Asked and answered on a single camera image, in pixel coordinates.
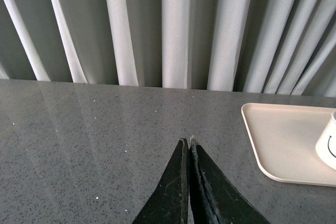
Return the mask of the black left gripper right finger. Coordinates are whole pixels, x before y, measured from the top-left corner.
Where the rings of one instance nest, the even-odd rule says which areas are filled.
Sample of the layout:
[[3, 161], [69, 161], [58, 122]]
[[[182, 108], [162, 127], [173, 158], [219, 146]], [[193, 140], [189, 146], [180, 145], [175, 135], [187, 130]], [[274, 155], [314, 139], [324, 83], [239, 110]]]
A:
[[195, 223], [269, 223], [190, 137], [190, 203]]

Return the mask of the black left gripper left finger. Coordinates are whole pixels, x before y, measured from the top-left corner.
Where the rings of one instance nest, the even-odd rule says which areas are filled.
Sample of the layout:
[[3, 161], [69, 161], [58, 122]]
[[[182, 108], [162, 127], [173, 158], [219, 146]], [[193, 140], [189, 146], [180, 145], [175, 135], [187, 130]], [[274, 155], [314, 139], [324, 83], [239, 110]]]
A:
[[187, 223], [189, 167], [188, 143], [181, 138], [156, 189], [133, 223]]

